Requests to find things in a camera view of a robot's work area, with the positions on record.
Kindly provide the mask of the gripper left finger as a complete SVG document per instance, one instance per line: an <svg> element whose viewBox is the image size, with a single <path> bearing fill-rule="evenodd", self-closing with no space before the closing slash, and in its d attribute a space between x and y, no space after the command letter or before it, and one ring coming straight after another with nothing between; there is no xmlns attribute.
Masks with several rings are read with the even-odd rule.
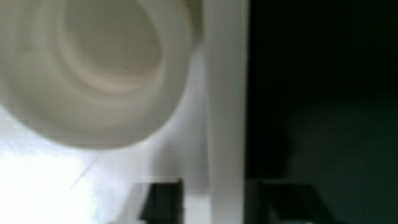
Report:
<svg viewBox="0 0 398 224"><path fill-rule="evenodd" d="M146 224L183 224L183 180L153 183L138 220Z"/></svg>

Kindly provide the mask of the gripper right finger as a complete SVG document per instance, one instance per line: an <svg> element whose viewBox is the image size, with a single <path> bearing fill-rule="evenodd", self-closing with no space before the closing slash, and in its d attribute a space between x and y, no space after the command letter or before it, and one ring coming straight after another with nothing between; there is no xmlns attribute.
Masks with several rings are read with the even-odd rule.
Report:
<svg viewBox="0 0 398 224"><path fill-rule="evenodd" d="M336 224L311 185L247 182L247 224Z"/></svg>

